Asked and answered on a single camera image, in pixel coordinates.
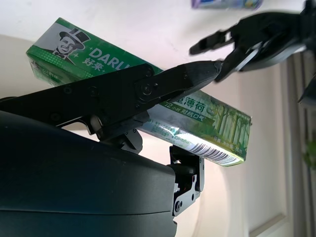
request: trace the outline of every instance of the man in top hat logo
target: man in top hat logo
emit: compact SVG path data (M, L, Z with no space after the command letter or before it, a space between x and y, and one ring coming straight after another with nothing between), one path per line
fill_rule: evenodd
M77 28L74 28L69 33L60 32L59 36L61 38L58 42L56 49L47 51L73 64L73 62L68 58L68 55L77 49L84 49L83 43L90 40L90 38L85 34L85 32Z

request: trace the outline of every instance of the barcode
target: barcode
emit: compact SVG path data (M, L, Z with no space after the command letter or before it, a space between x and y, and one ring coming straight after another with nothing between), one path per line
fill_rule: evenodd
M190 152L220 165L228 165L239 162L237 158L212 148L207 144L197 143Z

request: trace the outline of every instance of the darlie toothpaste box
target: darlie toothpaste box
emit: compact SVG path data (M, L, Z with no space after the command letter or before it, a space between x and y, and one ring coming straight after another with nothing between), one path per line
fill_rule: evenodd
M54 86L148 63L62 18L27 55L35 76ZM150 120L139 128L146 133L221 166L246 159L251 117L201 91L148 112Z

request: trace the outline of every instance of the top hat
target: top hat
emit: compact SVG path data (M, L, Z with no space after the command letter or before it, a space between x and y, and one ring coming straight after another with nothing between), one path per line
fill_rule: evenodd
M59 33L59 35L61 38L65 37L65 36L71 38L73 41L76 42L76 48L78 48L78 49L84 49L83 43L90 40L89 36L87 36L85 34L85 32L83 32L77 28L74 28L69 33L62 31Z

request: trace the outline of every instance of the green plant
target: green plant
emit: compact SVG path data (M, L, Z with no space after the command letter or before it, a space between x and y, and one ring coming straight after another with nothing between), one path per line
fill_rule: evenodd
M309 142L307 144L307 151L303 159L311 169L316 170L316 142Z

